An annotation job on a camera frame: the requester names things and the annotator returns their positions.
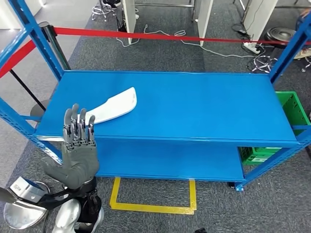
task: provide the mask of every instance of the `black pole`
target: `black pole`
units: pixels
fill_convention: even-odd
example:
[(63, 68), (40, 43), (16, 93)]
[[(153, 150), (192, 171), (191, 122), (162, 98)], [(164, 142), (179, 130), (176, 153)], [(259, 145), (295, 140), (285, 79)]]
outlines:
[(37, 97), (35, 97), (32, 92), (31, 92), (24, 82), (23, 82), (20, 77), (18, 77), (14, 70), (10, 70), (10, 73), (11, 73), (17, 82), (19, 82), (22, 87), (23, 87), (26, 92), (28, 92), (31, 97), (32, 97), (33, 100), (35, 100), (38, 106), (40, 106), (43, 111), (45, 112), (45, 106), (43, 106)]
[(57, 39), (56, 39), (57, 34), (54, 29), (54, 26), (50, 25), (48, 22), (46, 22), (46, 21), (41, 22), (38, 24), (38, 26), (41, 27), (41, 30), (43, 32), (45, 38), (48, 42), (51, 43), (54, 52), (56, 54), (58, 60), (62, 64), (63, 68), (66, 70), (71, 70), (70, 66), (69, 65), (68, 61), (66, 59), (63, 50), (60, 48)]

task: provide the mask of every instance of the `robot finger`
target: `robot finger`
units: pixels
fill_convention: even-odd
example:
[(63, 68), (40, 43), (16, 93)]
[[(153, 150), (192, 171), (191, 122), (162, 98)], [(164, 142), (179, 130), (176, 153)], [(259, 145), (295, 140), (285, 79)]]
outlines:
[(64, 137), (64, 144), (66, 144), (68, 150), (72, 150), (73, 142), (73, 128), (71, 124), (71, 116), (72, 111), (67, 109), (64, 117), (64, 126), (63, 128), (63, 135)]
[(85, 108), (82, 108), (80, 112), (80, 118), (78, 124), (79, 126), (78, 135), (79, 135), (79, 138), (81, 144), (82, 145), (87, 144), (87, 132), (85, 129), (85, 114), (86, 113), (87, 113), (87, 110)]
[(95, 146), (95, 139), (94, 136), (94, 123), (95, 121), (95, 116), (91, 115), (88, 122), (88, 128), (88, 143), (92, 146)]
[(72, 125), (73, 132), (74, 132), (74, 140), (78, 140), (78, 109), (79, 104), (75, 103), (72, 105), (72, 114), (71, 116), (71, 124)]

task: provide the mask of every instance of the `shelf upright post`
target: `shelf upright post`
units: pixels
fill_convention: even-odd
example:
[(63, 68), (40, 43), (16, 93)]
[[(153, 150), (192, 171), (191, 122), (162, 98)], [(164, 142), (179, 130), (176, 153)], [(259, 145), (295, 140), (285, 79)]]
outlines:
[(41, 28), (37, 24), (35, 19), (26, 4), (25, 0), (8, 1), (23, 26), (28, 24), (32, 26), (32, 30), (29, 32), (29, 36), (41, 52), (41, 54), (42, 54), (45, 60), (57, 79), (57, 81), (60, 81), (64, 71), (58, 62), (57, 58), (56, 58), (55, 54), (52, 51), (50, 45), (48, 43)]
[[(29, 35), (38, 49), (43, 55), (55, 77), (60, 81), (63, 73), (60, 64), (48, 45), (45, 37), (31, 14), (25, 0), (8, 0), (23, 25), (16, 38), (0, 53), (0, 67), (5, 65), (15, 50)], [(18, 114), (8, 103), (0, 98), (0, 117), (18, 132), (35, 143), (37, 147), (45, 152), (54, 161), (61, 164), (61, 153), (49, 142), (41, 141), (34, 136), (35, 129), (29, 124), (23, 116)]]
[(293, 61), (294, 57), (306, 44), (308, 38), (311, 38), (311, 14), (306, 17), (304, 22), (299, 27), (299, 30), (294, 35), (272, 68), (269, 74), (271, 83), (274, 84), (280, 75), (283, 74)]
[(248, 183), (250, 183), (257, 177), (261, 176), (275, 166), (281, 164), (291, 156), (304, 149), (305, 147), (311, 144), (311, 129), (308, 128), (300, 135), (297, 136), (297, 139), (300, 144), (294, 146), (292, 148), (282, 148), (279, 151), (275, 153), (265, 162), (258, 165), (255, 169), (253, 169), (245, 175), (245, 181), (236, 182), (235, 188), (237, 191), (243, 191), (243, 187)]
[(0, 117), (18, 132), (35, 143), (35, 146), (51, 157), (57, 163), (61, 164), (61, 153), (50, 142), (40, 141), (33, 135), (35, 129), (20, 114), (0, 98)]

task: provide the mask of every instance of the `blue shelf board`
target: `blue shelf board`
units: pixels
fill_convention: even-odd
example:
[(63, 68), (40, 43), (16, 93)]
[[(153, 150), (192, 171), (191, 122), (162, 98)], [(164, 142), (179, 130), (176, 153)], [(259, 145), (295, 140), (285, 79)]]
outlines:
[(117, 139), (99, 139), (97, 145), (100, 166), (97, 177), (245, 180), (236, 147)]
[(91, 110), (132, 86), (137, 106), (97, 124), (97, 138), (298, 143), (269, 77), (246, 73), (66, 71), (35, 135), (58, 140), (74, 103)]

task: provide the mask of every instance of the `white plastic object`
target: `white plastic object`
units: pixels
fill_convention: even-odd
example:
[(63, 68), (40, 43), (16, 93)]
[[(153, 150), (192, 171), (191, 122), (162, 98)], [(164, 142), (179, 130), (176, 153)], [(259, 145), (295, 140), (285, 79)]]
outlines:
[(118, 95), (110, 97), (100, 106), (87, 112), (85, 114), (85, 124), (88, 125), (91, 115), (95, 116), (95, 124), (120, 117), (134, 109), (137, 103), (137, 99), (135, 88), (131, 87)]
[(252, 51), (253, 53), (255, 54), (260, 54), (260, 50), (258, 50), (256, 48), (256, 43), (248, 43), (248, 42), (245, 42), (243, 43), (243, 46), (248, 50)]

